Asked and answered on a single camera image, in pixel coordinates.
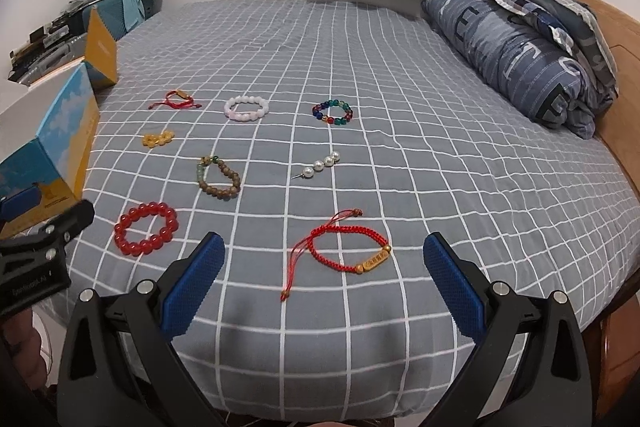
blue patterned pillow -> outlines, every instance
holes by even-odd
[[[425,0],[425,12],[482,76],[530,120],[595,131],[598,96],[584,68],[493,0]]]
[[[598,79],[598,91],[618,95],[616,60],[593,14],[572,0],[530,0],[562,22],[587,57]]]
[[[566,52],[570,57],[575,58],[575,60],[577,60],[584,68],[584,71],[589,75],[589,80],[593,87],[600,92],[598,89],[599,81],[591,68],[589,61],[556,17],[543,9],[543,7],[538,6],[529,0],[494,1],[496,1],[505,10],[522,17],[529,26],[537,30],[537,32],[546,40],[558,45],[562,51]],[[606,109],[613,102],[613,96],[609,90],[605,90],[599,99],[598,111]]]

red bead bracelet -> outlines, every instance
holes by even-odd
[[[302,241],[299,241],[295,245],[295,247],[292,248],[287,263],[287,287],[284,288],[280,295],[281,301],[284,302],[291,293],[296,264],[306,250],[308,250],[311,255],[314,256],[316,261],[324,264],[325,266],[328,266],[333,270],[355,273],[358,275],[373,270],[375,267],[384,263],[389,258],[389,256],[391,255],[391,246],[389,245],[387,240],[375,230],[368,229],[367,227],[341,227],[339,225],[336,225],[336,223],[341,219],[346,219],[347,217],[351,216],[359,217],[361,215],[362,210],[360,210],[359,208],[354,208],[353,210],[342,210],[335,214],[335,216],[332,217],[329,221],[324,223],[324,225],[313,229],[308,236],[306,236]],[[318,250],[316,250],[316,247],[314,246],[314,239],[325,232],[362,233],[372,238],[376,243],[380,245],[380,247],[382,247],[382,249],[377,254],[367,259],[364,263],[359,263],[355,266],[346,266],[344,264],[336,263],[335,261],[327,259],[324,255],[319,253]]]
[[[143,239],[139,243],[128,243],[125,239],[127,229],[142,217],[147,216],[162,216],[166,223],[158,234],[152,235],[149,239]],[[124,255],[132,255],[133,257],[142,254],[148,255],[154,250],[160,250],[162,245],[174,238],[174,232],[180,227],[177,217],[175,210],[166,203],[156,203],[155,201],[147,204],[142,203],[120,216],[119,222],[113,227],[115,233],[113,241]]]

cardboard box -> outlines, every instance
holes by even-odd
[[[81,200],[99,119],[84,57],[30,87],[0,84],[0,198],[11,202],[12,196],[33,192],[34,187],[40,193],[35,201],[39,204],[8,221],[0,238],[57,216]]]
[[[84,60],[94,91],[98,92],[118,83],[118,59],[116,41],[104,25],[97,8],[89,15]]]

multicolored bead bracelet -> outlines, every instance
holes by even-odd
[[[323,114],[322,109],[329,107],[341,107],[345,112],[345,116],[343,118],[334,118]],[[319,103],[313,107],[311,113],[314,117],[318,118],[318,120],[334,125],[347,125],[351,121],[351,118],[353,118],[353,109],[351,109],[351,106],[344,100],[327,100],[326,102]]]
[[[232,185],[229,188],[217,188],[213,185],[209,185],[204,180],[204,170],[211,164],[216,164],[227,178],[232,181]],[[219,200],[225,198],[234,197],[240,192],[240,174],[232,171],[226,164],[217,156],[203,156],[196,168],[196,174],[198,179],[198,185],[202,191],[209,196],[217,197]]]
[[[149,239],[143,239],[139,243],[128,243],[125,238],[127,229],[142,217],[147,216],[164,217],[164,227]],[[146,204],[142,203],[140,206],[131,208],[127,214],[120,216],[119,222],[113,227],[113,232],[115,233],[113,242],[124,255],[132,255],[133,257],[138,257],[142,254],[148,255],[154,250],[160,250],[165,243],[170,242],[174,238],[174,232],[179,227],[177,214],[168,204],[156,203],[155,201]]]
[[[332,217],[329,221],[324,223],[324,225],[313,229],[308,236],[306,236],[302,241],[299,241],[295,245],[295,247],[292,248],[291,252],[289,253],[289,259],[287,262],[287,286],[280,294],[280,301],[286,301],[291,294],[291,287],[293,286],[293,277],[296,271],[296,264],[306,250],[308,250],[311,255],[314,256],[316,261],[324,264],[325,266],[328,266],[333,270],[355,273],[357,275],[362,275],[363,273],[373,270],[389,258],[389,256],[391,255],[391,246],[389,245],[387,240],[375,230],[368,229],[367,227],[342,227],[336,225],[336,223],[341,219],[346,219],[347,217],[351,216],[360,217],[361,215],[362,210],[360,210],[359,208],[354,208],[353,210],[341,210],[340,212],[335,214],[334,217]],[[335,261],[327,259],[324,255],[319,253],[318,250],[316,250],[316,247],[314,246],[314,239],[326,232],[363,233],[364,235],[368,235],[376,243],[378,243],[381,249],[378,253],[376,253],[363,263],[358,263],[355,266],[345,266],[344,264],[336,263]]]

gold charm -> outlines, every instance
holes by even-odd
[[[377,254],[375,254],[373,257],[370,257],[364,263],[362,263],[362,270],[364,272],[370,272],[375,267],[380,266],[387,259],[389,259],[390,253],[391,253],[391,247],[389,245],[385,245],[384,247],[382,247],[382,250],[380,250]]]
[[[162,131],[162,134],[145,134],[145,136],[142,137],[142,145],[153,149],[158,145],[162,146],[170,143],[174,137],[175,133],[168,130]]]

